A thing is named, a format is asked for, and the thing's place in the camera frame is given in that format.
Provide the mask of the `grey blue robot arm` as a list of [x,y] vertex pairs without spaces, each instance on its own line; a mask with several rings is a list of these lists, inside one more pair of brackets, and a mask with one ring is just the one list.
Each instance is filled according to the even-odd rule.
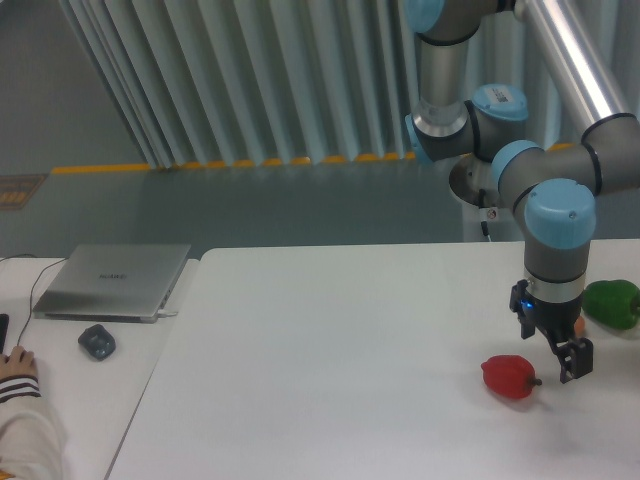
[[[543,335],[568,382],[591,372],[594,347],[575,334],[595,201],[639,185],[639,122],[572,1],[408,1],[419,40],[420,97],[406,119],[416,156],[469,155],[492,171],[525,240],[524,277],[509,306],[523,338]],[[532,32],[580,142],[548,152],[523,138],[527,104],[508,85],[461,93],[469,40],[482,20],[512,13]]]

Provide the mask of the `cream striped sleeve forearm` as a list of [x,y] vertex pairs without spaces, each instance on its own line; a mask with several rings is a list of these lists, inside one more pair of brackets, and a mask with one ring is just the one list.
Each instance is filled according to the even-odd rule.
[[62,479],[63,441],[57,418],[35,376],[1,380],[1,478]]

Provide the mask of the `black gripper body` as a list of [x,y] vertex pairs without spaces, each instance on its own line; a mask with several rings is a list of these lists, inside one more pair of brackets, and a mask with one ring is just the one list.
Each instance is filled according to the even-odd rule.
[[532,295],[527,288],[527,280],[518,281],[511,289],[509,308],[521,319],[533,321],[537,331],[546,339],[556,338],[558,341],[576,336],[574,323],[580,316],[583,295],[561,303],[547,302]]

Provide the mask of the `person's hand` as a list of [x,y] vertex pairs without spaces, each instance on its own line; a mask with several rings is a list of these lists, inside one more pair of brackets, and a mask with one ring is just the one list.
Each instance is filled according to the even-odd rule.
[[2,382],[17,378],[37,380],[38,377],[37,362],[32,351],[16,345],[8,355],[1,355],[0,380]]

